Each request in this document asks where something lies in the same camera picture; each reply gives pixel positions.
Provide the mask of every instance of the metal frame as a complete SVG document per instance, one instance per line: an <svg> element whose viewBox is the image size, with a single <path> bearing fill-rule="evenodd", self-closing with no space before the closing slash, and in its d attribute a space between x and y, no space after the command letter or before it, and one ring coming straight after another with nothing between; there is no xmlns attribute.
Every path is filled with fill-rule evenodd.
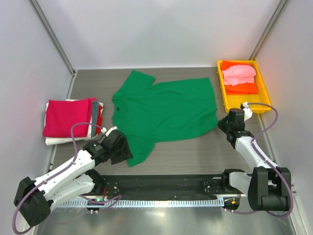
<svg viewBox="0 0 313 235"><path fill-rule="evenodd" d="M280 0L276 9L274 10L268 24L266 25L258 43L256 44L252 54L250 55L249 60L255 60L256 56L259 54L262 46L266 42L267 38L269 37L270 33L274 29L279 17L282 15L283 11L285 10L286 6L288 5L290 0Z"/></svg>
<svg viewBox="0 0 313 235"><path fill-rule="evenodd" d="M49 24L47 18L45 17L41 7L39 6L37 0L29 0L29 3L31 4L31 6L33 7L36 15L38 16L39 20L41 21L43 27L45 28L48 36L50 37L52 43L54 44L56 50L58 51L59 55L61 56L61 58L63 59L67 69L69 70L70 74L72 75L72 77L75 74L75 70L73 68L73 66L71 65L70 61L67 58L67 55L65 54L58 38L56 37L55 33L53 32L51 25Z"/></svg>

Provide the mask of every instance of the pink cloth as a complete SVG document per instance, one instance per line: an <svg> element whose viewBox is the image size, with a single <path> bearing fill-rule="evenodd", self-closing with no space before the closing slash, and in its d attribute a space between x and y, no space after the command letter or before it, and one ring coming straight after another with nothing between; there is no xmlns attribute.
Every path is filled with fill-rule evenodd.
<svg viewBox="0 0 313 235"><path fill-rule="evenodd" d="M224 84L236 86L243 83L254 83L256 71L249 65L234 65L222 71Z"/></svg>
<svg viewBox="0 0 313 235"><path fill-rule="evenodd" d="M49 106L45 113L45 127L43 136L54 138L71 137L71 127L79 122L90 122L92 101L96 98L88 98L77 101L49 100ZM86 137L88 125L79 125L74 128L74 136Z"/></svg>

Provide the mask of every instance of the orange cloth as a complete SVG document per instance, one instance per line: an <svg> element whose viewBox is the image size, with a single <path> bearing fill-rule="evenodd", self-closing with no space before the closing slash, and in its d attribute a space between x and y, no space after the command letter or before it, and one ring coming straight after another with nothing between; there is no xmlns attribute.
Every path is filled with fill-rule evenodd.
<svg viewBox="0 0 313 235"><path fill-rule="evenodd" d="M221 70L224 71L234 65L248 65L248 64L223 60ZM243 83L243 84L238 84L236 86L225 85L225 91L226 91L226 94L257 94L258 93L258 89L256 88L255 83Z"/></svg>
<svg viewBox="0 0 313 235"><path fill-rule="evenodd" d="M243 83L236 86L225 85L226 94L257 94L255 83Z"/></svg>

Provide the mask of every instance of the t-shirt sleeve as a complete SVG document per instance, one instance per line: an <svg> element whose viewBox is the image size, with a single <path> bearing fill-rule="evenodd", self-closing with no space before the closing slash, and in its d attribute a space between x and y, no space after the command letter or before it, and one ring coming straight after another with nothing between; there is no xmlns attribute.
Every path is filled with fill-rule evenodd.
<svg viewBox="0 0 313 235"><path fill-rule="evenodd" d="M131 74L128 76L127 80L121 87L123 91L134 91L134 90L141 90L147 88L152 85L155 81L155 77L138 72L132 71Z"/></svg>
<svg viewBox="0 0 313 235"><path fill-rule="evenodd" d="M129 167L145 161L156 144L154 139L137 136L127 136L127 142L133 155L132 159L127 160Z"/></svg>

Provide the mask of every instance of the green t-shirt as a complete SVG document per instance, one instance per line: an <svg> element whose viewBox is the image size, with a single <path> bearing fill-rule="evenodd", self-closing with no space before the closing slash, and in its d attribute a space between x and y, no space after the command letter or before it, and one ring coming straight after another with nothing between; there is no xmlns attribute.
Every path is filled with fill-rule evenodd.
<svg viewBox="0 0 313 235"><path fill-rule="evenodd" d="M113 123L127 137L133 159L143 162L156 142L199 137L217 125L210 79L152 83L155 78L132 71L113 95Z"/></svg>

